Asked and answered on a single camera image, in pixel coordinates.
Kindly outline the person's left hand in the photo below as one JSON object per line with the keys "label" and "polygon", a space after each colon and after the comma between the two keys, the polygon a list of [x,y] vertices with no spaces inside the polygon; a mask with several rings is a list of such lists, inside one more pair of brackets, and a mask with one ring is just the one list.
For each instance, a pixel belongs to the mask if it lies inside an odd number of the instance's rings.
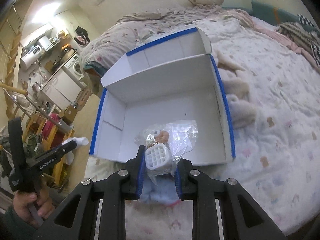
{"label": "person's left hand", "polygon": [[55,206],[53,205],[53,200],[49,195],[47,183],[44,180],[42,181],[39,193],[16,191],[13,199],[13,210],[16,215],[27,224],[34,228],[38,228],[40,224],[29,210],[29,206],[31,206],[31,204],[38,205],[38,209],[36,209],[36,211],[37,215],[41,219],[47,219],[54,212]]}

